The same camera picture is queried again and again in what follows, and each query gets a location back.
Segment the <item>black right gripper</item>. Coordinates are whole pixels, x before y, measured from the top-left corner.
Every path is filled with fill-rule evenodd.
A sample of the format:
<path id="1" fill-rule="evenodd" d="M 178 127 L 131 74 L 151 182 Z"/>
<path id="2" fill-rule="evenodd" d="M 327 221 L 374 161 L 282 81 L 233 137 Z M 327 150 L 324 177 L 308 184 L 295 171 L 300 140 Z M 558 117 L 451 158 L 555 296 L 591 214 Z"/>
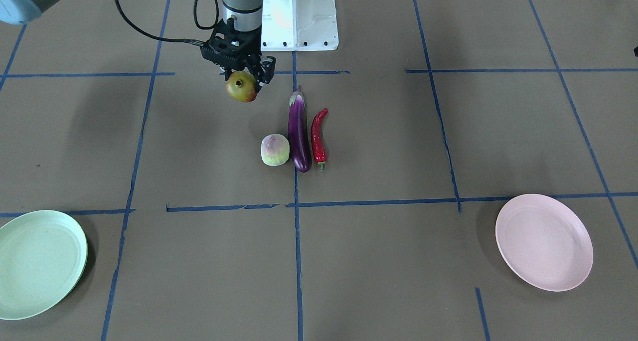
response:
<path id="1" fill-rule="evenodd" d="M 259 26 L 253 30 L 237 30 L 235 20 L 217 21 L 210 38 L 201 46 L 201 56 L 225 70 L 258 73 L 258 84 L 269 84 L 274 77 L 276 58 L 262 56 Z"/>

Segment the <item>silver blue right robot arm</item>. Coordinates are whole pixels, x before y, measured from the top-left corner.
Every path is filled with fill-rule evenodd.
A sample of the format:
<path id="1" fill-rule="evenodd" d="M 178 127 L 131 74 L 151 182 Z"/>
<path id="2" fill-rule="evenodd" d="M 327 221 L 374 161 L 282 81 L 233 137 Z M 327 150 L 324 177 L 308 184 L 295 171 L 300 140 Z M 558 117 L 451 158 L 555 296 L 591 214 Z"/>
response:
<path id="1" fill-rule="evenodd" d="M 41 17 L 60 0 L 1 0 L 1 20 L 7 24 L 27 25 Z M 225 79 L 246 71 L 255 80 L 255 90 L 271 82 L 276 60 L 261 52 L 262 9 L 264 0 L 215 0 L 216 18 L 207 41 L 155 36 L 142 30 L 126 16 L 120 0 L 114 0 L 121 18 L 132 29 L 153 40 L 198 46 L 207 61 L 220 66 Z"/>

